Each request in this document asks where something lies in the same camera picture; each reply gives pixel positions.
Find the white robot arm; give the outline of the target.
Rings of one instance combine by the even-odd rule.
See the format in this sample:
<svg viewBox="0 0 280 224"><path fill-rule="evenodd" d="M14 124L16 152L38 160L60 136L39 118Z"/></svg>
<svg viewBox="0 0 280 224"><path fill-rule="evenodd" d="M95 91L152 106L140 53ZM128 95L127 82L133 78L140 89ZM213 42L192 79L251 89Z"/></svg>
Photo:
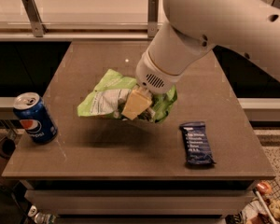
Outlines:
<svg viewBox="0 0 280 224"><path fill-rule="evenodd" d="M280 9L261 0L163 0L166 22L136 66L122 115L135 119L214 46L231 49L280 82Z"/></svg>

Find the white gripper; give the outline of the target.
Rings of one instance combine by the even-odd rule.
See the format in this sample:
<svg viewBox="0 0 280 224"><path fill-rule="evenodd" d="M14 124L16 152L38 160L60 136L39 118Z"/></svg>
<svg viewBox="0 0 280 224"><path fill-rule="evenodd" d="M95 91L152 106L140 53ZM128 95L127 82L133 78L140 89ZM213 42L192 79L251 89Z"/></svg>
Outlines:
<svg viewBox="0 0 280 224"><path fill-rule="evenodd" d="M151 106L152 93L168 92L181 76L169 75L160 70L146 50L136 66L135 78L141 87L133 88L122 111L122 115L130 120L137 118Z"/></svg>

